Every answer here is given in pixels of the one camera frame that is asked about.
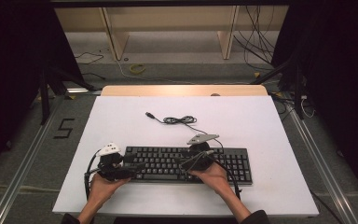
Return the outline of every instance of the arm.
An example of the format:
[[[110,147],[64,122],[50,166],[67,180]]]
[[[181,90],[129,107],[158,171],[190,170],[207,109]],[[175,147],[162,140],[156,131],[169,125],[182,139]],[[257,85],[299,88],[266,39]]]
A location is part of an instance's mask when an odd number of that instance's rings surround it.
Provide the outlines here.
[[[190,173],[198,176],[204,184],[220,195],[239,223],[269,223],[264,211],[262,211],[262,214],[260,214],[261,211],[252,214],[241,200],[237,198],[227,182],[226,171],[216,163],[213,163],[203,172],[190,171]],[[259,222],[253,222],[255,217],[260,217],[260,215],[262,218],[258,219]]]
[[[89,199],[77,217],[80,224],[89,224],[92,218],[97,214],[98,210],[103,204],[115,193],[115,191],[130,179],[121,179],[117,181],[107,181],[100,175],[95,174],[91,182],[91,190],[89,192]]]

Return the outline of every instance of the keyboard key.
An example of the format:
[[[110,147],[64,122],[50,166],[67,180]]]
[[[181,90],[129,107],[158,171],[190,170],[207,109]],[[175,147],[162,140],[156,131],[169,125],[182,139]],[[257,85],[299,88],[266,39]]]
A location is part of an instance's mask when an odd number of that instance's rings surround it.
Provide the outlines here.
[[[251,175],[250,175],[249,171],[245,171],[245,177],[247,180],[251,179]]]
[[[144,179],[175,180],[177,175],[144,175]]]

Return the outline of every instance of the white table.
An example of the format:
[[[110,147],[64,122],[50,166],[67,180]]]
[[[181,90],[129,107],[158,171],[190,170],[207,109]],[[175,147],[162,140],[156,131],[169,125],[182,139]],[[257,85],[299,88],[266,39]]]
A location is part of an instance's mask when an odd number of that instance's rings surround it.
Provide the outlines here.
[[[53,212],[79,213],[86,203],[83,174],[92,155],[115,142],[126,146],[185,147],[196,132],[159,119],[191,115],[194,128],[218,133],[224,147],[248,149],[254,184],[241,187],[251,211],[269,216],[319,214],[269,96],[100,96],[96,99]],[[219,147],[215,141],[211,147]],[[205,185],[129,183],[99,211],[115,217],[229,217],[223,200]]]

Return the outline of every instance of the gray floor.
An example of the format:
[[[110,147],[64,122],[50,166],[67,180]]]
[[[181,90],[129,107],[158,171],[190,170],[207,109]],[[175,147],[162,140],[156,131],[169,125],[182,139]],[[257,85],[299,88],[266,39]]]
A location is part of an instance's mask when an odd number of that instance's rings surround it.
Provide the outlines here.
[[[96,76],[85,76],[88,83],[100,87],[127,84],[178,84],[177,81],[199,84],[249,83],[255,79],[254,72],[265,73],[265,70],[254,69],[243,62],[243,52],[238,45],[233,47],[229,61],[222,60],[220,47],[213,33],[140,33],[131,35],[123,56],[123,59],[127,58],[128,60],[121,60],[121,66],[123,74],[132,77],[123,76],[118,65],[111,59],[107,44],[99,35],[68,34],[68,38],[71,40],[74,54],[78,55],[81,52],[89,51],[98,52],[104,56],[96,63],[79,65],[83,73],[94,73],[106,77],[105,80],[102,80]],[[87,63],[87,60],[93,59],[95,58],[83,58],[80,63]],[[249,57],[247,60],[252,65],[268,67],[255,58]],[[132,75],[129,71],[130,63],[144,63],[145,72],[142,75]],[[269,80],[265,85],[266,88],[269,91],[276,91],[277,80],[279,77]],[[60,223],[62,216],[53,214],[52,206],[75,154],[95,98],[96,95],[77,94],[74,99],[67,98],[59,106],[47,137],[22,183],[5,223],[35,223],[36,221]],[[276,103],[276,107],[277,111],[283,111],[280,103]],[[306,145],[292,116],[287,116],[287,113],[281,115],[282,124],[310,189],[339,215],[309,152],[306,150]],[[73,128],[73,131],[69,138],[55,139],[54,136],[64,134],[58,130],[63,119],[74,119],[66,122],[68,127]],[[40,127],[40,120],[41,103],[35,99],[25,120],[11,139],[11,150],[3,152],[0,156],[0,198],[32,144]],[[330,138],[323,120],[314,116],[313,118],[305,117],[305,122],[358,218],[358,181],[345,159],[337,155],[335,143]],[[337,223],[319,201],[315,199],[315,203],[321,213],[317,217],[272,217],[271,223]],[[112,220],[112,217],[97,217],[96,223],[112,223]]]

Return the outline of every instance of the person's right hand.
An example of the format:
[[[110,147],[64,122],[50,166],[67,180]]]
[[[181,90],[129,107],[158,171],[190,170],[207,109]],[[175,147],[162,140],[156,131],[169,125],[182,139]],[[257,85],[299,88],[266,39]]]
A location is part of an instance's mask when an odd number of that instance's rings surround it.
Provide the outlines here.
[[[217,194],[232,191],[227,182],[226,171],[215,162],[205,171],[189,171],[191,175],[198,176],[204,184],[208,185]]]

